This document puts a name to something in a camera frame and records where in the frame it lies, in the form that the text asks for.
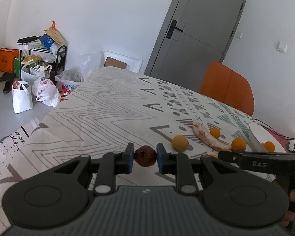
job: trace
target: door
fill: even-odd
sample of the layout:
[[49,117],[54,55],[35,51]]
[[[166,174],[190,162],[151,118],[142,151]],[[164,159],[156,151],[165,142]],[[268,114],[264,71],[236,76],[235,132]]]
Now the door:
[[152,77],[199,91],[212,61],[221,61],[244,0],[179,0]]

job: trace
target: yellow fruit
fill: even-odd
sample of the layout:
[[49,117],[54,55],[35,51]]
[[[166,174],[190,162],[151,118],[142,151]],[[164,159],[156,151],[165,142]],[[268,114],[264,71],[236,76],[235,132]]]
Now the yellow fruit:
[[188,139],[183,135],[175,136],[171,143],[178,152],[186,151],[189,145]]
[[234,152],[235,151],[244,152],[246,150],[246,147],[247,147],[247,145],[246,145],[245,141],[242,140],[242,138],[240,138],[240,137],[235,138],[231,143],[231,148]]
[[211,133],[211,135],[214,136],[216,139],[218,139],[219,136],[221,135],[220,130],[217,129],[217,128],[213,128],[213,129],[211,129],[211,130],[210,130],[210,133]]
[[275,145],[271,141],[262,143],[262,145],[269,153],[274,153]]

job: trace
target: chair backrest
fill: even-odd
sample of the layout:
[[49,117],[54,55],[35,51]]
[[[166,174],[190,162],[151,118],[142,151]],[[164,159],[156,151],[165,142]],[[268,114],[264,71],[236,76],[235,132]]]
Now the chair backrest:
[[205,74],[200,94],[252,116],[254,97],[249,82],[228,67],[212,62]]

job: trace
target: patterned tablecloth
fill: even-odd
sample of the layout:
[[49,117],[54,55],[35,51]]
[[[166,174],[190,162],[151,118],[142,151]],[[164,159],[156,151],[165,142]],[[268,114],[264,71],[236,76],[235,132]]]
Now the patterned tablecloth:
[[[219,128],[222,143],[239,136],[249,144],[248,125],[253,119],[243,112],[171,83],[115,67],[94,72],[44,118],[19,151],[0,151],[0,233],[9,226],[1,208],[6,189],[78,155],[100,158],[107,152],[124,151],[128,142],[133,142],[135,149],[142,145],[156,148],[162,142],[169,152],[173,150],[171,139],[178,134],[189,139],[185,152],[189,157],[216,154],[194,135],[191,126],[196,121],[210,129]],[[143,168],[134,162],[133,173],[117,176],[116,183],[174,185],[175,178],[160,175],[157,163]]]

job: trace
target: door handle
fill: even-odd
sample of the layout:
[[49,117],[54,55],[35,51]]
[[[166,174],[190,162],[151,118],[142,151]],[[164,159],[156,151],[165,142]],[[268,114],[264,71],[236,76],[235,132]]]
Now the door handle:
[[180,32],[183,32],[182,29],[176,27],[176,24],[177,24],[177,20],[174,20],[173,19],[173,21],[171,22],[171,26],[169,27],[168,33],[166,35],[166,38],[167,39],[170,39],[171,38],[171,36],[173,35],[173,32],[174,32],[175,29],[178,30],[178,31],[180,31]]

